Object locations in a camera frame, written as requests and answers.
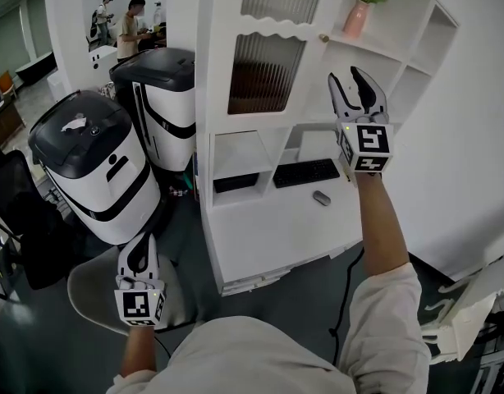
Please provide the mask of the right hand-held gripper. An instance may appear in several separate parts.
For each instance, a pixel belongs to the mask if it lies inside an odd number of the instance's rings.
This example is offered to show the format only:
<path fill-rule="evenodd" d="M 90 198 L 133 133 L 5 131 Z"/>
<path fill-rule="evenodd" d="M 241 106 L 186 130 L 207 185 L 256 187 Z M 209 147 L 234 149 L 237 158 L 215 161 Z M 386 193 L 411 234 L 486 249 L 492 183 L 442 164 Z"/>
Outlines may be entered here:
<path fill-rule="evenodd" d="M 393 157 L 394 128 L 387 115 L 387 96 L 365 71 L 351 67 L 364 109 L 352 105 L 338 78 L 328 74 L 328 89 L 337 116 L 337 143 L 342 165 L 351 175 L 381 174 Z"/>

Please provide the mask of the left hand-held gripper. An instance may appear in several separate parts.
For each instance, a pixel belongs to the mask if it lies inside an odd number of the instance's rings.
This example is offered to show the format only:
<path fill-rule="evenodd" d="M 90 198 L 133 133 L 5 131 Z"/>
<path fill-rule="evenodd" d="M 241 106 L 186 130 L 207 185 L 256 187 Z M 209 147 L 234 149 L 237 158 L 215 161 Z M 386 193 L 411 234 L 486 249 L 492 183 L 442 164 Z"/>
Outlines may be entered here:
<path fill-rule="evenodd" d="M 134 278 L 138 265 L 143 279 Z M 118 288 L 114 293 L 120 320 L 132 327 L 158 327 L 163 316 L 167 284 L 158 280 L 157 243 L 151 233 L 140 233 L 121 249 L 117 274 Z"/>

